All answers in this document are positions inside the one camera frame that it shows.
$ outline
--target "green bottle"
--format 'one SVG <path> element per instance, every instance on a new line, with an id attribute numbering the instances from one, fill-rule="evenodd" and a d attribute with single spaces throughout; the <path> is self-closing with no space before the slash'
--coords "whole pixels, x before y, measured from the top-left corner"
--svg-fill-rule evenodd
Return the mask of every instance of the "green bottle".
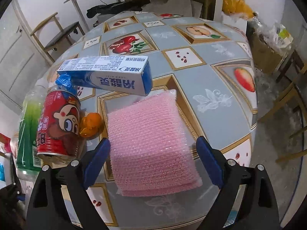
<path id="1" fill-rule="evenodd" d="M 33 91 L 26 95 L 20 115 L 16 174 L 19 179 L 31 182 L 36 180 L 41 170 L 40 159 L 37 156 L 36 132 L 47 88 L 47 80 L 39 79 Z"/>

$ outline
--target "blue gripper pad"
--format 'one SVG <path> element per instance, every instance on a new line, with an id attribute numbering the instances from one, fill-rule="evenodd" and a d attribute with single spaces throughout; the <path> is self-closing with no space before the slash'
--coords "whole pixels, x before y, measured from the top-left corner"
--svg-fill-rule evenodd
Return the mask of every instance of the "blue gripper pad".
<path id="1" fill-rule="evenodd" d="M 110 141 L 104 139 L 99 142 L 96 146 L 96 153 L 93 155 L 91 161 L 88 163 L 83 172 L 83 187 L 88 189 L 88 187 L 93 186 L 101 169 L 104 165 L 106 158 L 110 152 Z"/>
<path id="2" fill-rule="evenodd" d="M 224 185 L 223 170 L 215 159 L 210 144 L 203 136 L 200 136 L 196 140 L 196 151 L 211 179 L 211 182 L 221 189 Z"/>

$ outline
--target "yellow plastic bag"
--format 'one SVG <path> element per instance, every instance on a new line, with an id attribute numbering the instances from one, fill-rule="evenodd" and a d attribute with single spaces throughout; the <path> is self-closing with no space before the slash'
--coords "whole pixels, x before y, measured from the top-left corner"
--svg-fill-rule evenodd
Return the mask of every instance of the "yellow plastic bag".
<path id="1" fill-rule="evenodd" d="M 245 3 L 245 0 L 223 0 L 223 12 L 228 16 L 236 16 L 242 19 L 252 18 L 253 10 Z"/>

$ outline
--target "concrete floor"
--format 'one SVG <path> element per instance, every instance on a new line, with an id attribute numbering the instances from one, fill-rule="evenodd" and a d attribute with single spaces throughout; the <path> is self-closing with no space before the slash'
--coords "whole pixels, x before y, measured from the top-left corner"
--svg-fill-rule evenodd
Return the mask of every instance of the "concrete floor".
<path id="1" fill-rule="evenodd" d="M 272 75 L 256 70 L 258 118 L 273 107 L 273 101 L 290 83 L 286 78 L 282 78 L 276 84 L 275 79 L 276 77 Z M 291 202 L 300 173 L 301 158 L 279 164 L 275 162 L 281 156 L 302 150 L 302 135 L 289 139 L 292 133 L 301 128 L 300 112 L 293 113 L 294 107 L 296 107 L 295 103 L 289 103 L 276 112 L 271 120 L 257 124 L 250 164 L 250 167 L 255 167 L 259 163 L 265 166 L 277 199 L 280 220 Z M 234 204 L 234 210 L 239 209 L 243 192 L 244 190 L 241 189 Z"/>

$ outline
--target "cartoon eye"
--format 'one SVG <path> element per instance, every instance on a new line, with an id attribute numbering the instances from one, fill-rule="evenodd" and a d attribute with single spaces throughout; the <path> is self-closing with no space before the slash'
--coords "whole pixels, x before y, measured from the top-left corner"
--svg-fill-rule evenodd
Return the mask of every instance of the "cartoon eye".
<path id="1" fill-rule="evenodd" d="M 77 124 L 75 124 L 75 126 L 74 126 L 74 133 L 75 134 L 79 134 L 79 129 L 78 129 L 78 125 Z"/>
<path id="2" fill-rule="evenodd" d="M 65 131 L 72 131 L 73 129 L 73 123 L 70 119 L 65 119 L 64 121 L 64 130 Z"/>

